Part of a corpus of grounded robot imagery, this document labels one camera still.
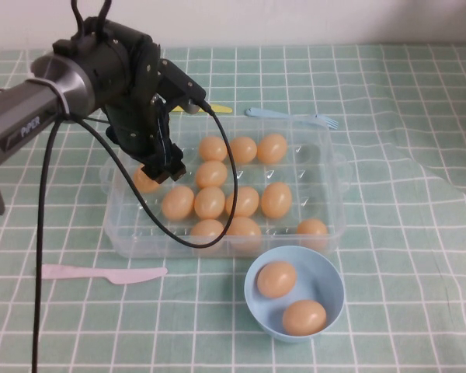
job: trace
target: brown egg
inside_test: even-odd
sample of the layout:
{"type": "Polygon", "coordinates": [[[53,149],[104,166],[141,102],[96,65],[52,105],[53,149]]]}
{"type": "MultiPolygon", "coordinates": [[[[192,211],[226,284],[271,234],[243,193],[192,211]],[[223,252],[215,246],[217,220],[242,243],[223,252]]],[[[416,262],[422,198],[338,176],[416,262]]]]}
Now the brown egg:
{"type": "Polygon", "coordinates": [[[261,208],[268,218],[282,218],[292,205],[292,193],[287,184],[276,182],[267,186],[261,198],[261,208]]]}
{"type": "Polygon", "coordinates": [[[180,221],[193,210],[193,191],[183,185],[171,189],[162,200],[162,213],[170,221],[180,221]]]}
{"type": "Polygon", "coordinates": [[[224,193],[217,186],[203,188],[195,197],[195,212],[201,219],[215,219],[224,209],[224,193]]]}
{"type": "Polygon", "coordinates": [[[204,161],[222,162],[228,151],[222,138],[218,136],[207,136],[203,138],[199,145],[199,154],[204,161]]]}
{"type": "Polygon", "coordinates": [[[233,218],[227,235],[239,235],[245,240],[234,241],[231,245],[240,251],[255,251],[261,243],[261,229],[251,218],[239,216],[233,218]]]}
{"type": "Polygon", "coordinates": [[[271,262],[257,276],[257,288],[266,298],[279,298],[290,293],[297,282],[297,271],[288,262],[271,262]]]}
{"type": "Polygon", "coordinates": [[[291,336],[309,336],[326,327],[326,311],[320,303],[303,300],[292,303],[283,313],[283,328],[291,336]]]}
{"type": "Polygon", "coordinates": [[[280,134],[268,134],[257,147],[257,158],[262,163],[272,165],[287,154],[287,140],[280,134]]]}
{"type": "Polygon", "coordinates": [[[207,161],[202,163],[196,171],[195,182],[199,188],[219,187],[228,177],[226,166],[219,161],[207,161]]]}
{"type": "Polygon", "coordinates": [[[220,221],[214,219],[206,219],[199,221],[195,224],[190,232],[190,235],[196,235],[200,237],[210,237],[210,239],[215,239],[218,237],[221,232],[223,232],[224,226],[220,221]]]}
{"type": "MultiPolygon", "coordinates": [[[[213,239],[217,238],[221,232],[223,232],[224,226],[217,220],[206,219],[199,221],[195,224],[190,232],[192,236],[201,237],[201,239],[196,239],[196,243],[209,243],[213,239]]],[[[216,253],[222,247],[222,241],[206,247],[205,249],[193,249],[193,252],[199,256],[208,255],[216,253]]]]}
{"type": "MultiPolygon", "coordinates": [[[[233,193],[226,199],[224,209],[228,215],[231,214],[231,207],[233,206],[233,193]]],[[[259,206],[259,193],[257,190],[250,186],[240,186],[238,188],[238,198],[236,200],[235,216],[249,217],[256,212],[259,206]]]]}
{"type": "Polygon", "coordinates": [[[309,249],[322,251],[325,249],[328,240],[328,228],[326,224],[319,219],[308,219],[301,221],[297,226],[298,235],[311,235],[312,237],[301,240],[301,245],[308,247],[309,249]]]}
{"type": "Polygon", "coordinates": [[[151,193],[160,187],[160,184],[145,175],[141,170],[143,165],[137,168],[133,175],[134,185],[140,193],[151,193]]]}
{"type": "Polygon", "coordinates": [[[239,165],[250,163],[257,154],[256,142],[246,136],[234,138],[230,141],[231,152],[233,159],[239,165]]]}

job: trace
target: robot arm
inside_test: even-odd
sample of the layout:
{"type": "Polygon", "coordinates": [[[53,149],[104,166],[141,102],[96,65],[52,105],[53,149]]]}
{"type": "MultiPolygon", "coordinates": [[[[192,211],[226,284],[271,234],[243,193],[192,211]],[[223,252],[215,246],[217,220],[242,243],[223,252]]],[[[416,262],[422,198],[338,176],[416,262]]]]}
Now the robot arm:
{"type": "Polygon", "coordinates": [[[176,106],[207,111],[205,91],[161,59],[149,35],[105,17],[82,25],[82,33],[57,41],[32,63],[35,78],[0,93],[0,165],[61,113],[87,117],[101,109],[110,121],[108,137],[143,163],[149,177],[177,180],[186,169],[169,137],[169,112],[176,106]]]}

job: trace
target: light blue plastic fork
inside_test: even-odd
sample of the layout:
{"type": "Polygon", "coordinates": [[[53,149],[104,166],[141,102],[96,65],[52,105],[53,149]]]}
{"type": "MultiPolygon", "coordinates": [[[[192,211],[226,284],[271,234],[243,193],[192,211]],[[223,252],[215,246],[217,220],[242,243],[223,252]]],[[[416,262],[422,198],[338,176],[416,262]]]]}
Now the light blue plastic fork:
{"type": "Polygon", "coordinates": [[[321,114],[314,114],[310,116],[297,116],[297,115],[290,115],[285,113],[279,113],[277,111],[260,109],[257,107],[250,107],[245,111],[245,115],[247,117],[256,117],[256,118],[282,118],[282,119],[291,119],[291,120],[299,120],[304,122],[311,122],[314,124],[320,124],[319,120],[323,120],[329,128],[336,130],[339,127],[339,122],[336,120],[327,117],[326,115],[321,114]]]}

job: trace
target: pink plastic knife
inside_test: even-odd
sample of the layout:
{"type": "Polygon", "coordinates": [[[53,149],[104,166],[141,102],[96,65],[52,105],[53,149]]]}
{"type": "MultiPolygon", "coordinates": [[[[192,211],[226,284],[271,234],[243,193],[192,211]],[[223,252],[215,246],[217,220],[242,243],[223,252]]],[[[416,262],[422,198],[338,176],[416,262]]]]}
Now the pink plastic knife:
{"type": "Polygon", "coordinates": [[[168,273],[168,269],[165,267],[118,270],[112,268],[62,266],[60,264],[44,264],[42,271],[43,279],[45,280],[104,277],[115,285],[136,284],[153,280],[168,273]]]}

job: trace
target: yellow utensil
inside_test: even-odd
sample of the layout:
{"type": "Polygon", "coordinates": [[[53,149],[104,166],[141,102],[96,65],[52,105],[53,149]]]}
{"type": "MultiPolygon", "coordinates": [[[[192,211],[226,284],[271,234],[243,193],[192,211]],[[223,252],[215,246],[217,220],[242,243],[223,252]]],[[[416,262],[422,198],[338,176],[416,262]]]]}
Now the yellow utensil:
{"type": "MultiPolygon", "coordinates": [[[[227,106],[222,106],[222,105],[217,105],[215,103],[212,103],[210,105],[210,107],[212,107],[212,110],[214,110],[216,113],[219,113],[219,114],[230,114],[230,113],[233,113],[233,109],[231,107],[227,107],[227,106]]],[[[181,108],[181,106],[177,106],[175,107],[173,110],[173,112],[183,112],[184,110],[181,108]]]]}

